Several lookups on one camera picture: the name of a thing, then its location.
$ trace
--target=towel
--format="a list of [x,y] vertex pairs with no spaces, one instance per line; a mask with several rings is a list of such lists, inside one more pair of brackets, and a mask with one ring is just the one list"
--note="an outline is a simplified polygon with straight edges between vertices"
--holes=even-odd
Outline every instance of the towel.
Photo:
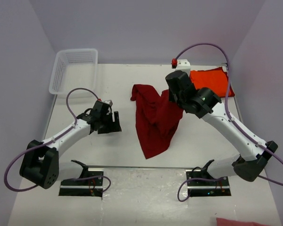
[[[225,97],[228,77],[222,67],[208,71],[191,71],[190,79],[194,83],[195,88],[207,87],[213,90],[218,96]],[[235,94],[232,87],[230,87],[229,97],[233,96]]]
[[169,102],[169,90],[159,96],[150,85],[133,85],[131,100],[136,101],[135,126],[145,158],[167,150],[183,117],[183,109]]

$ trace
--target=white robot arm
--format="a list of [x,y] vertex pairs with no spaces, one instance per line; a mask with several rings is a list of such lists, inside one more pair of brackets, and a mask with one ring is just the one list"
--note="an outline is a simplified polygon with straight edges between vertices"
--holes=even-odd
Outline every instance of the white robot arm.
[[75,160],[59,164],[58,159],[73,144],[94,131],[98,134],[121,131],[118,112],[114,112],[113,121],[111,106],[111,100],[97,100],[93,108],[78,115],[75,122],[58,134],[41,142],[30,142],[27,149],[49,144],[25,154],[20,175],[45,189],[57,180],[84,177],[84,173],[88,171],[86,165]]
[[[225,105],[221,98],[209,88],[196,89],[187,73],[190,73],[190,64],[184,60],[176,71],[166,77],[169,86],[169,100],[176,102],[187,113],[216,128],[239,154],[233,158],[220,161],[210,160],[202,168],[202,178],[221,178],[238,175],[244,180],[254,181],[264,169],[271,157],[261,146],[273,153],[278,148],[274,141],[266,142],[252,133],[236,117],[231,114],[229,118],[225,112]],[[255,137],[254,144],[244,136],[232,123],[235,121],[249,136]]]

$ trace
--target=basket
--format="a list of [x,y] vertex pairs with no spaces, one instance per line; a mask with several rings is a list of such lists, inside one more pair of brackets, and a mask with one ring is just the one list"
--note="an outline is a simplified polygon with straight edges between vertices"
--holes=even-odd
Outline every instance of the basket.
[[[96,86],[98,51],[94,48],[66,49],[59,51],[53,66],[49,92],[66,97],[74,88],[87,88],[92,91]],[[70,97],[90,97],[88,91],[78,90]]]

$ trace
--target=white enclosure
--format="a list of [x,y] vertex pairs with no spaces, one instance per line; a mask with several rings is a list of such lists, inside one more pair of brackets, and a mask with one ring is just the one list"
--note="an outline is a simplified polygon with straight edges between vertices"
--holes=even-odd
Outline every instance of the white enclosure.
[[[283,1],[0,1],[0,226],[8,224],[16,198],[4,187],[4,169],[29,141],[44,137],[58,51],[95,48],[100,64],[169,64],[197,42],[227,52],[244,124],[276,141],[283,158]],[[225,62],[212,47],[184,58],[193,65]],[[9,176],[16,187],[19,166]],[[276,160],[266,173],[283,181]],[[283,187],[270,186],[283,225]]]

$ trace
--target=purple cable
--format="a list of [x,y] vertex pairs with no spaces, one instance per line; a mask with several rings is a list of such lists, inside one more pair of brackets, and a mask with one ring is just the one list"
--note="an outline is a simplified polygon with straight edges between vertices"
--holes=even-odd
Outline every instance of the purple cable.
[[[226,59],[228,84],[227,84],[227,90],[226,90],[226,95],[225,95],[225,112],[226,112],[227,117],[228,117],[229,119],[231,119],[232,117],[231,117],[230,111],[228,110],[228,95],[229,95],[230,87],[231,87],[230,61],[229,61],[229,59],[228,59],[228,57],[227,57],[227,54],[224,52],[224,50],[221,49],[218,45],[215,45],[215,44],[212,44],[212,43],[198,43],[198,44],[195,44],[195,45],[191,45],[191,46],[185,48],[183,51],[181,51],[181,52],[177,55],[176,60],[177,60],[185,51],[187,51],[187,50],[189,50],[189,49],[191,49],[191,48],[193,48],[193,47],[195,47],[195,46],[201,46],[201,45],[207,45],[207,46],[216,47],[217,49],[219,49],[219,50],[223,53],[223,55],[224,55],[224,57],[225,57],[225,59]],[[251,136],[249,136],[235,121],[232,121],[232,123],[233,123],[233,125],[234,125],[247,139],[249,139],[252,143],[257,144],[257,141],[256,141],[255,139],[253,139]],[[272,155],[273,157],[275,157],[275,158],[283,165],[283,160],[282,160],[279,156],[277,156],[275,153],[273,153],[272,151],[270,151],[269,149],[267,149],[267,148],[264,147],[263,145],[259,145],[259,147],[263,148],[267,153],[269,153],[270,155]],[[281,182],[278,182],[278,181],[275,181],[275,180],[272,180],[272,179],[263,177],[263,176],[261,176],[261,175],[259,175],[258,177],[259,177],[259,178],[262,178],[262,179],[264,179],[264,180],[270,181],[270,182],[272,182],[272,183],[275,183],[275,184],[277,184],[277,185],[283,186],[283,183],[281,183]],[[203,179],[203,178],[191,178],[191,179],[188,179],[188,180],[184,181],[184,182],[180,185],[180,187],[179,187],[179,189],[178,189],[178,193],[177,193],[177,199],[178,199],[178,201],[180,201],[180,202],[184,202],[184,201],[186,201],[186,200],[189,199],[189,197],[190,197],[189,195],[188,195],[184,200],[181,200],[181,199],[179,198],[180,190],[181,190],[181,188],[183,187],[183,185],[184,185],[185,183],[188,183],[188,182],[193,181],[193,180],[201,180],[201,181],[214,182],[214,181],[219,181],[219,180],[221,180],[221,179],[222,179],[222,178],[219,178],[219,179]]]
[[[91,93],[97,98],[97,100],[99,99],[99,97],[98,97],[93,91],[91,91],[91,90],[89,90],[89,89],[86,89],[86,88],[75,88],[75,89],[71,90],[71,91],[68,93],[68,95],[67,95],[67,97],[66,97],[66,106],[67,106],[67,109],[69,110],[69,112],[71,113],[71,115],[72,115],[72,116],[74,117],[74,119],[75,119],[75,122],[74,122],[75,125],[76,125],[76,122],[77,122],[77,118],[76,118],[74,112],[70,109],[68,99],[69,99],[70,94],[73,93],[73,92],[76,91],[76,90],[86,90],[86,91],[89,91],[89,92],[91,92]],[[55,138],[55,140],[60,139],[62,136],[64,136],[65,134],[67,134],[67,133],[68,133],[69,131],[71,131],[72,129],[73,129],[73,127],[70,127],[70,128],[67,129],[65,132],[63,132],[63,133],[61,133],[59,136],[57,136],[57,137]],[[32,147],[32,148],[29,148],[29,149],[27,149],[27,150],[21,152],[19,155],[17,155],[17,156],[9,163],[9,165],[6,167],[6,170],[5,170],[5,172],[4,172],[4,184],[5,184],[5,186],[6,186],[9,190],[11,190],[11,191],[13,191],[13,192],[26,192],[26,191],[29,191],[29,190],[31,190],[31,189],[37,187],[37,185],[33,185],[33,186],[31,186],[31,187],[24,188],[24,189],[17,189],[17,188],[12,187],[12,186],[8,183],[8,172],[9,172],[10,168],[12,167],[12,165],[14,165],[14,163],[15,163],[21,156],[25,155],[25,154],[28,153],[28,152],[34,151],[34,150],[36,150],[36,149],[38,149],[38,148],[40,148],[40,147],[44,147],[44,146],[50,145],[50,144],[52,144],[52,143],[53,143],[53,140],[52,140],[52,141],[49,141],[49,142],[47,142],[47,143],[44,143],[44,144],[41,144],[41,145],[38,145],[38,146],[35,146],[35,147]],[[109,181],[109,185],[108,185],[108,187],[107,187],[104,191],[108,190],[108,188],[109,188],[110,185],[111,185],[111,180],[110,180],[108,177],[106,177],[106,176],[93,176],[93,177],[89,177],[89,178],[73,178],[72,180],[89,180],[89,179],[95,179],[95,178],[99,178],[99,177],[106,178],[106,179]]]
[[108,177],[104,176],[104,175],[97,175],[97,176],[92,176],[92,177],[87,177],[87,178],[72,178],[72,179],[69,179],[69,180],[72,180],[72,181],[84,181],[84,180],[92,180],[92,179],[97,179],[97,178],[105,178],[105,179],[107,179],[109,181],[108,187],[106,187],[106,189],[103,190],[103,192],[107,191],[110,188],[110,186],[111,186],[111,180]]
[[205,178],[191,178],[191,179],[187,179],[186,181],[184,181],[184,182],[180,185],[180,187],[179,187],[179,189],[178,189],[178,192],[177,192],[177,199],[178,199],[178,201],[180,201],[180,202],[185,202],[185,201],[187,201],[187,200],[189,199],[190,194],[188,194],[188,196],[185,197],[185,199],[180,199],[180,198],[179,198],[179,193],[180,193],[181,188],[184,186],[185,183],[189,183],[189,182],[194,181],[194,180],[200,180],[200,181],[206,181],[206,182],[217,182],[217,181],[223,180],[223,177],[222,177],[222,178],[218,178],[218,179],[205,179]]

